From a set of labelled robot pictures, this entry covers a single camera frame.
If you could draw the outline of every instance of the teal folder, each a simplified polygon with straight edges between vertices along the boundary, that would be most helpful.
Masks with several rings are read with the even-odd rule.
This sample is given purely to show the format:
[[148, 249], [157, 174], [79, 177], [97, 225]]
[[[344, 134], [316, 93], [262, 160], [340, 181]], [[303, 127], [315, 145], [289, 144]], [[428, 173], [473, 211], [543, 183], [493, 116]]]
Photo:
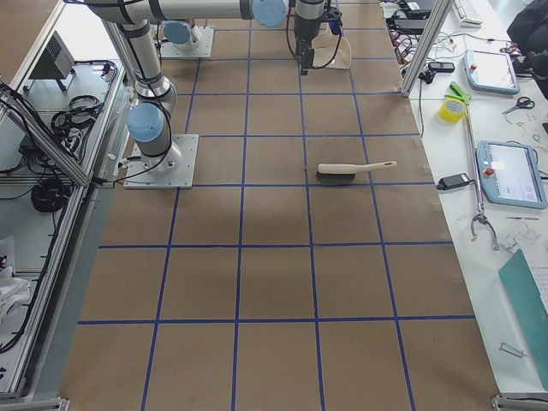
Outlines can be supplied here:
[[548, 314], [522, 250], [510, 257], [498, 275], [520, 323], [540, 382], [548, 390]]

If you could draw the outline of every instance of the brush handle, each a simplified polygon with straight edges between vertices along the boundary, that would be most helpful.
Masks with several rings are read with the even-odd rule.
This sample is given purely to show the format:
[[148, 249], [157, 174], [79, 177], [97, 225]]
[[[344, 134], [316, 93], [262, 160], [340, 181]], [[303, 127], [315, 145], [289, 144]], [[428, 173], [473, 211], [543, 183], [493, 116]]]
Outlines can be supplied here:
[[387, 170], [397, 166], [395, 161], [372, 164], [318, 164], [318, 173], [322, 174], [356, 174], [365, 171]]

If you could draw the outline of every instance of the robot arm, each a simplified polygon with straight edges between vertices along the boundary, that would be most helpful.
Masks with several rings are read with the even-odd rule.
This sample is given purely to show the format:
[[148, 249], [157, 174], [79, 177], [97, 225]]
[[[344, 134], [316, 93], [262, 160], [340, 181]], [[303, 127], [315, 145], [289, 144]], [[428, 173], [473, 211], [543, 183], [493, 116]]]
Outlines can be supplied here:
[[[290, 0], [64, 1], [85, 4], [104, 21], [139, 95], [140, 104], [128, 115], [129, 132], [139, 146], [146, 169], [160, 174], [176, 168], [181, 153], [170, 131], [176, 90], [160, 66], [149, 21], [254, 18], [265, 27], [276, 27], [286, 18]], [[296, 0], [295, 12], [295, 59], [305, 74], [313, 68], [312, 40], [319, 34], [320, 24], [327, 21], [338, 28], [340, 13], [331, 7], [331, 0]]]
[[319, 26], [328, 23], [335, 35], [341, 35], [341, 12], [331, 7], [331, 0], [296, 0], [295, 2], [295, 59], [301, 65], [301, 74], [313, 69], [312, 40], [319, 34]]

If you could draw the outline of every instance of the scissors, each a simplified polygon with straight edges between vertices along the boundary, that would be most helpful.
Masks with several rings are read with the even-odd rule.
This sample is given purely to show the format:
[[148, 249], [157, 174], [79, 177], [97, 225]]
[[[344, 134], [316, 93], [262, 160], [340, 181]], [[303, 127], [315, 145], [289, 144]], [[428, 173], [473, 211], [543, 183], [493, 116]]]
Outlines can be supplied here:
[[508, 114], [514, 110], [523, 109], [523, 110], [531, 110], [534, 107], [534, 101], [532, 101], [529, 97], [519, 97], [517, 99], [517, 103], [514, 107], [510, 107], [506, 111], [503, 111], [503, 114]]

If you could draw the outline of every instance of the screen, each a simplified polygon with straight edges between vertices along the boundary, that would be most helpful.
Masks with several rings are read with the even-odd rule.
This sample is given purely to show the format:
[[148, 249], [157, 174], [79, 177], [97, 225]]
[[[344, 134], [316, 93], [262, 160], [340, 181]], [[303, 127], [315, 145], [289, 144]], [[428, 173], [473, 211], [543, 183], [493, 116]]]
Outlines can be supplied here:
[[474, 51], [473, 60], [477, 65], [474, 72], [478, 84], [502, 88], [515, 87], [506, 55]]
[[490, 144], [491, 167], [501, 199], [539, 202], [539, 191], [526, 148]]

